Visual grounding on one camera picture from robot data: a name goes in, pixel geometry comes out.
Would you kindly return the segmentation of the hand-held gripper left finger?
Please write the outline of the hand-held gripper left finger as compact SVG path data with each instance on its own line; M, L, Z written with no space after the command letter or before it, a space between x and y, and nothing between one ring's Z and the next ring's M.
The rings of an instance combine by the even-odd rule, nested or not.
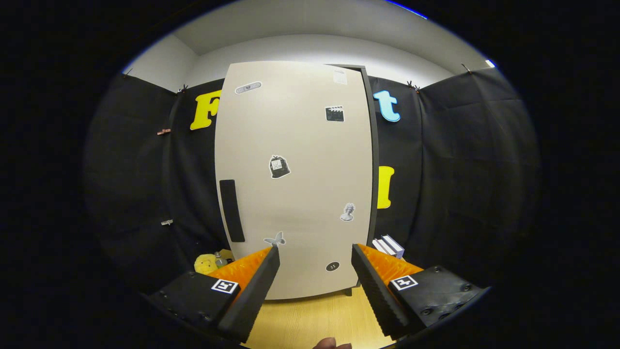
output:
M200 335L245 343L279 266L279 248L268 247L207 275L185 272L148 301Z

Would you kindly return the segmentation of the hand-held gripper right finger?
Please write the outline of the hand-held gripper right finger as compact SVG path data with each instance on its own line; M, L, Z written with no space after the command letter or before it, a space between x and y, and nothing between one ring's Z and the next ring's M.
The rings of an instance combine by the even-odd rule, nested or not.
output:
M429 336L474 308L489 292L438 265L420 268L361 244L351 263L385 336Z

